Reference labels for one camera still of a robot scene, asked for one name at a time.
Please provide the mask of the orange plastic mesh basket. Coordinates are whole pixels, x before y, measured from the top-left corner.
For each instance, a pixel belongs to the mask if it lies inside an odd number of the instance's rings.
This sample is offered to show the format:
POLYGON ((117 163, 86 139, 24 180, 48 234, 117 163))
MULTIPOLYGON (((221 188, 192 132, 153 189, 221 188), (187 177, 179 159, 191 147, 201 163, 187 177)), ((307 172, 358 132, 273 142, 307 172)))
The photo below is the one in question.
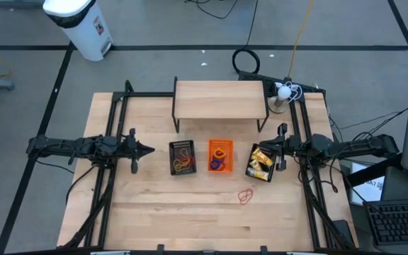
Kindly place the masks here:
POLYGON ((232 173, 233 166, 233 141, 210 139, 208 145, 208 171, 232 173))

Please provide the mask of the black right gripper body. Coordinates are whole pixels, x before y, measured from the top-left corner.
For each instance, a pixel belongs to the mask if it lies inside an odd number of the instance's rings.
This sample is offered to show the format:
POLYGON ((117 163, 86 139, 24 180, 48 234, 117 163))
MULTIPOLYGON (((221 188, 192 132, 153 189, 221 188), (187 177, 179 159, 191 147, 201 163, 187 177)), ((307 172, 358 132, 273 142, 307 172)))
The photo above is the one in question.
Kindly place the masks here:
POLYGON ((285 134, 287 131, 288 125, 286 123, 282 123, 278 126, 278 136, 276 138, 278 162, 276 163, 276 171, 286 169, 287 161, 285 160, 285 155, 294 156, 295 152, 299 150, 300 136, 292 135, 291 137, 286 137, 285 134))

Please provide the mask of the white paper sign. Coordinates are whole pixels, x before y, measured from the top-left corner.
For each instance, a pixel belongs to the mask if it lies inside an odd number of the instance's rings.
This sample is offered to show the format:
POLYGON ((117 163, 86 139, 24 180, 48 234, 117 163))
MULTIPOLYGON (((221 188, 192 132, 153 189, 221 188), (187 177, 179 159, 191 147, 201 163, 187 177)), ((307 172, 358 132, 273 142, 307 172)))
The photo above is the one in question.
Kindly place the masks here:
POLYGON ((375 178, 365 183, 355 186, 350 192, 350 203, 362 206, 364 198, 366 201, 379 201, 383 191, 384 176, 375 178))

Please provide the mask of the wooden shelf riser black legs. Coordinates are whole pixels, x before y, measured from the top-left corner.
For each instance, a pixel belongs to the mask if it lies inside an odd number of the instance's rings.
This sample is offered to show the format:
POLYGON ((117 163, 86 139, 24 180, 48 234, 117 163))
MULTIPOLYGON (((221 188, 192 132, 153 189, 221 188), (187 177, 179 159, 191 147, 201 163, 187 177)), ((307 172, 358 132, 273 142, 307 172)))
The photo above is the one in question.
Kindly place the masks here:
POLYGON ((174 78, 171 117, 180 121, 255 120, 261 132, 269 118, 267 94, 261 81, 185 81, 174 78))

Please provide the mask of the small black flat device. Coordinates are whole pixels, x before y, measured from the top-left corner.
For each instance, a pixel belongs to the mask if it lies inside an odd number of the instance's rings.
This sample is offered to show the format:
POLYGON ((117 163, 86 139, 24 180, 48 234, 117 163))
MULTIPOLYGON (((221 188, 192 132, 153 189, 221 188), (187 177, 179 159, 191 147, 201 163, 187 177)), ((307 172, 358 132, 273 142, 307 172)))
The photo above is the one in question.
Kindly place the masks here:
POLYGON ((344 238, 347 244, 351 245, 351 249, 355 249, 356 246, 348 222, 346 220, 335 220, 333 224, 338 230, 339 235, 344 238))

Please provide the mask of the black metal bar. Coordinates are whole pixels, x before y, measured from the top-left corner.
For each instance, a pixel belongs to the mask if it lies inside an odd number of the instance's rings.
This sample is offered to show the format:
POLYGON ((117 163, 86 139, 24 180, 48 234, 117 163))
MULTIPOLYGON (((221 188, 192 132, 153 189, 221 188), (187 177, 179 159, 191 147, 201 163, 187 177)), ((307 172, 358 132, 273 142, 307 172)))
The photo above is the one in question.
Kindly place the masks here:
POLYGON ((349 174, 346 176, 344 181, 345 187, 356 187, 365 183, 366 181, 372 181, 373 179, 380 178, 386 174, 387 169, 390 167, 402 170, 401 160, 402 153, 399 153, 365 169, 349 174))

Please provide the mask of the white bulb desk lamp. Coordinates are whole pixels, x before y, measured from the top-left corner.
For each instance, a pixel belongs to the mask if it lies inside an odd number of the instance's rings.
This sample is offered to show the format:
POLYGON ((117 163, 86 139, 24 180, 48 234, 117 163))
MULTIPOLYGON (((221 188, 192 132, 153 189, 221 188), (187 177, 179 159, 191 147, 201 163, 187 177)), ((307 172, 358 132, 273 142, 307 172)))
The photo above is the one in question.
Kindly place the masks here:
POLYGON ((277 90, 277 95, 268 99, 269 110, 276 114, 284 113, 290 101, 292 91, 288 86, 281 86, 277 90))

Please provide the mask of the black computer keyboard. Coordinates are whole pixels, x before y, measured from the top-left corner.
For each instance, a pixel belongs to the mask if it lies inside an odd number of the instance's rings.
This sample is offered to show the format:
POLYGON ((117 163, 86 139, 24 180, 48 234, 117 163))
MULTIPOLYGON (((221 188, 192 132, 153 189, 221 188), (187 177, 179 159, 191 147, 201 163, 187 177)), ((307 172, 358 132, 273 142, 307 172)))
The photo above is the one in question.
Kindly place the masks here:
POLYGON ((408 244, 408 200, 363 202, 375 244, 408 244))

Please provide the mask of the black plastic mesh basket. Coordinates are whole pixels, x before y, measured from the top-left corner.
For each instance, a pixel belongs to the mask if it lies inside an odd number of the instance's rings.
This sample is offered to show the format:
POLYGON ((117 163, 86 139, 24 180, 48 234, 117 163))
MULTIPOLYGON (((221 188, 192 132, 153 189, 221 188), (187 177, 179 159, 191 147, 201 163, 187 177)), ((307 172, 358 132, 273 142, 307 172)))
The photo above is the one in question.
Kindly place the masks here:
POLYGON ((262 171, 268 172, 268 180, 265 181, 265 182, 271 182, 272 177, 273 177, 273 172, 274 172, 274 167, 275 167, 276 159, 275 159, 275 156, 274 156, 272 153, 270 153, 269 151, 266 151, 266 150, 265 150, 263 147, 261 147, 259 144, 253 144, 253 145, 252 145, 251 151, 250 151, 250 153, 249 153, 249 159, 248 159, 248 162, 247 162, 247 164, 246 164, 245 174, 246 174, 247 176, 249 176, 249 175, 248 175, 248 172, 247 172, 247 169, 248 169, 248 168, 252 168, 252 167, 249 165, 249 162, 253 160, 253 159, 251 158, 251 153, 252 153, 257 147, 259 147, 259 148, 261 149, 261 151, 262 151, 267 157, 269 157, 269 158, 273 161, 272 166, 266 166, 266 165, 260 163, 261 166, 262 166, 262 169, 263 169, 262 171))
POLYGON ((184 141, 176 141, 169 143, 169 161, 170 161, 170 174, 172 176, 178 175, 186 175, 186 174, 194 174, 196 172, 196 156, 194 151, 194 142, 193 140, 184 140, 184 141), (188 171, 182 172, 175 172, 173 167, 173 162, 181 148, 186 148, 190 152, 191 156, 193 157, 193 164, 188 171))

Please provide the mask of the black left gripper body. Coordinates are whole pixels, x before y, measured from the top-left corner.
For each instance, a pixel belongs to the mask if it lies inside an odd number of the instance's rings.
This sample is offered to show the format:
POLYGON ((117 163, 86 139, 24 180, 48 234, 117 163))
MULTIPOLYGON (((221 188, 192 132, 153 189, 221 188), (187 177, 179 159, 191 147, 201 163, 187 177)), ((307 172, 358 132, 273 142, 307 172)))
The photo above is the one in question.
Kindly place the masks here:
POLYGON ((137 140, 135 139, 135 129, 130 128, 128 135, 123 135, 123 147, 128 158, 131 160, 131 173, 138 172, 137 140))

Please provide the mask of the white trash can black rim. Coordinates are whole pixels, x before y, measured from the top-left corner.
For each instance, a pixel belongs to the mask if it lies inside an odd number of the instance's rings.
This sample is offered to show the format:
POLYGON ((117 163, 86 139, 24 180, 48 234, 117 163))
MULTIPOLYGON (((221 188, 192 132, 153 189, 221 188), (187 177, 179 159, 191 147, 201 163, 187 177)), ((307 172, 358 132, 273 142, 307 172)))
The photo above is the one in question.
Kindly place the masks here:
POLYGON ((86 60, 101 61, 113 45, 97 0, 44 0, 42 7, 86 60))

